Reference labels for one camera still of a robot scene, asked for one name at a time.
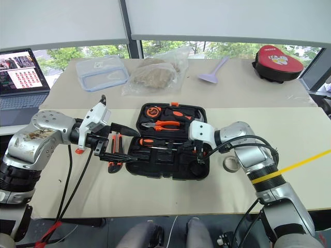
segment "gray pants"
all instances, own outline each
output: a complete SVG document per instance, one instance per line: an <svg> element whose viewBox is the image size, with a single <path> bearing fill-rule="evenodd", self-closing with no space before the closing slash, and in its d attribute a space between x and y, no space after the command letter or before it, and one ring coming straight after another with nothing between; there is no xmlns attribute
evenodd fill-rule
<svg viewBox="0 0 331 248"><path fill-rule="evenodd" d="M144 222L134 226L123 236L116 248L147 248L155 226L153 222ZM198 218L192 218L188 222L186 248L213 247L212 239L205 225Z"/></svg>

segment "red bag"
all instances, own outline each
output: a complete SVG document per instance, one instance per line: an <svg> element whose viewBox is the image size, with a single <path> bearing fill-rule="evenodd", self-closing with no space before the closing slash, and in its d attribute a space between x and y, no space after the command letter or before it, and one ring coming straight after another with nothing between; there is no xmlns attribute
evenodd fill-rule
<svg viewBox="0 0 331 248"><path fill-rule="evenodd" d="M300 61L273 45L261 47L252 65L260 78L278 83L297 78L304 69Z"/></svg>

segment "pliers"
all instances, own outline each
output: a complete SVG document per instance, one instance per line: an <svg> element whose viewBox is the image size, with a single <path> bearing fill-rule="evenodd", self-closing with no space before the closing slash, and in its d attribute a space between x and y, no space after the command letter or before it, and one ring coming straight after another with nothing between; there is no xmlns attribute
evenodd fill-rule
<svg viewBox="0 0 331 248"><path fill-rule="evenodd" d="M118 142L118 151L116 151L116 142ZM122 144L122 135L119 133L116 133L116 135L113 135L112 138L112 146L111 146L111 152L119 152L123 153L123 144ZM108 173L116 173L118 172L123 166L122 162L108 162Z"/></svg>
<svg viewBox="0 0 331 248"><path fill-rule="evenodd" d="M158 120L156 122L145 122L141 123L142 126L147 128L154 128L155 131L177 131L179 129L172 129L172 128L164 128L163 126L180 126L179 121L174 120Z"/></svg>

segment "plastic food container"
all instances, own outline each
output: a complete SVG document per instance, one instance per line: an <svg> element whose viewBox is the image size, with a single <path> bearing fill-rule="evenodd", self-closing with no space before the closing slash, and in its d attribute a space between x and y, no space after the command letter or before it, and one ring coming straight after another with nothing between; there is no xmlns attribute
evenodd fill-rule
<svg viewBox="0 0 331 248"><path fill-rule="evenodd" d="M117 55L78 62L76 70L82 88L90 92L125 84L129 78Z"/></svg>

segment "yellow cable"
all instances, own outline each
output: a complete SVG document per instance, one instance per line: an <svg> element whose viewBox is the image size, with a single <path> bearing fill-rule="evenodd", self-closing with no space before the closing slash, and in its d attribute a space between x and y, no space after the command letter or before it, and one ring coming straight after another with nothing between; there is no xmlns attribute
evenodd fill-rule
<svg viewBox="0 0 331 248"><path fill-rule="evenodd" d="M315 155L315 156L312 156L311 158L308 158L308 159L302 160L301 162L298 162L298 163L296 163L296 164L293 164L293 165L291 165L291 166L289 166L289 167L286 167L286 168L284 168L284 169L281 169L281 170L279 170L279 171L277 171L277 172L273 172L273 173L270 173L270 174L265 175L265 176L263 176L263 177L259 177L259 178L257 178L257 179L254 179L254 180L252 180L251 182L252 182L252 184L256 184L256 183L258 183L258 182L263 182L263 181L265 181L265 180L268 180L268 179L271 179L271 178L277 177L277 176L281 175L281 174L284 173L284 172L288 172L288 171L290 171L290 170L292 170L292 169L298 168L299 166L302 166L302 165L304 165L304 164L306 164L306 163L309 163L309 162L311 162L311 161L313 161L313 160L315 160L315 159L319 159L320 157L322 157L322 156L324 156L324 155L327 155L327 154L330 153L330 152L331 152L331 150L324 151L324 152L322 152L322 153L320 153L320 154L317 154L317 155Z"/></svg>

